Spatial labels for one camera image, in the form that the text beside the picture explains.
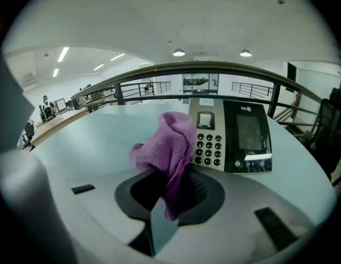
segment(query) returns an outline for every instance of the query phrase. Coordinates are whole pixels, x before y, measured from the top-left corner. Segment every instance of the ceiling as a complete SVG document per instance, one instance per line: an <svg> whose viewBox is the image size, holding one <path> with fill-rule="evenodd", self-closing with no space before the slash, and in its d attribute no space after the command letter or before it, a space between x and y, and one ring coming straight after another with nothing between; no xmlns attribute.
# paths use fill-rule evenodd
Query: ceiling
<svg viewBox="0 0 341 264"><path fill-rule="evenodd" d="M123 64L138 64L143 61L129 55L110 61L121 53L102 49L69 48L63 61L57 62L62 49L59 47L22 53L7 59L7 64L18 83L25 86L37 84L38 81L51 81L57 68L59 71L55 80L60 81L75 76L101 75L113 68L119 68L119 73L122 73ZM94 70L100 64L104 66Z"/></svg>
<svg viewBox="0 0 341 264"><path fill-rule="evenodd" d="M78 74L91 73L99 57L112 52L154 63L337 63L333 42L308 0L282 5L277 0L33 0L12 26L3 52L8 59L31 52L27 57L36 57L36 74L49 77L53 67L48 60L58 58L64 46L77 48L66 56L71 65L62 73ZM56 49L43 58L48 48ZM177 48L186 55L173 57ZM243 49L252 57L239 56ZM27 66L35 69L30 62Z"/></svg>

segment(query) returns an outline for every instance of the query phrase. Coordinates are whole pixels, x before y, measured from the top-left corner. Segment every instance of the computer monitor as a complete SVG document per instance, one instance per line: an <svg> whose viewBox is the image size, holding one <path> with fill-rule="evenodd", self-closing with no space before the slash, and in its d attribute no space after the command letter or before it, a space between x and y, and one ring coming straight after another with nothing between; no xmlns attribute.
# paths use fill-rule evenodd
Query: computer monitor
<svg viewBox="0 0 341 264"><path fill-rule="evenodd" d="M67 106L65 105L64 98L56 100L56 106L58 108L58 111L61 111L61 110L65 109L65 108L67 108Z"/></svg>

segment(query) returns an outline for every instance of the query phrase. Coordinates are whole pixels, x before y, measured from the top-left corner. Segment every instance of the wooden desk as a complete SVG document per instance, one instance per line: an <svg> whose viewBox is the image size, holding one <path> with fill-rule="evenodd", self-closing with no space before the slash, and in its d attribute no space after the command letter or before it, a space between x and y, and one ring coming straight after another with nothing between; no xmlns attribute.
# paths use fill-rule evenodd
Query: wooden desk
<svg viewBox="0 0 341 264"><path fill-rule="evenodd" d="M68 111L56 116L56 118L53 118L51 121L37 128L36 133L31 140L31 144L37 147L49 136L86 114L88 114L87 109L77 109L75 111Z"/></svg>

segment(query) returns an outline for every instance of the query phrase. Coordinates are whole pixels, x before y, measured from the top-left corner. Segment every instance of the display screen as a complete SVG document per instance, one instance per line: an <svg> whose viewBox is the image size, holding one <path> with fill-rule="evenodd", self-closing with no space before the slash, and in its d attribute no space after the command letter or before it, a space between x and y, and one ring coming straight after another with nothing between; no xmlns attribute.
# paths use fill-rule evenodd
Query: display screen
<svg viewBox="0 0 341 264"><path fill-rule="evenodd" d="M239 130L239 148L241 150L261 150L261 132L256 117L238 115L236 117Z"/></svg>

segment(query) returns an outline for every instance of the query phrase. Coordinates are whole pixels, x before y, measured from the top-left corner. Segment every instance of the pink towel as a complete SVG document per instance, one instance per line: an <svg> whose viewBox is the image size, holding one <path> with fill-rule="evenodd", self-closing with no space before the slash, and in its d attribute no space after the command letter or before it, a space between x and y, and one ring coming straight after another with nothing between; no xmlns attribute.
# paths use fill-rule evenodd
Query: pink towel
<svg viewBox="0 0 341 264"><path fill-rule="evenodd" d="M186 210L182 178L184 168L195 150L196 128L191 118L180 112L166 112L158 118L158 129L146 144L136 144L129 153L136 167L151 164L168 178L162 198L166 202L166 218L174 221Z"/></svg>

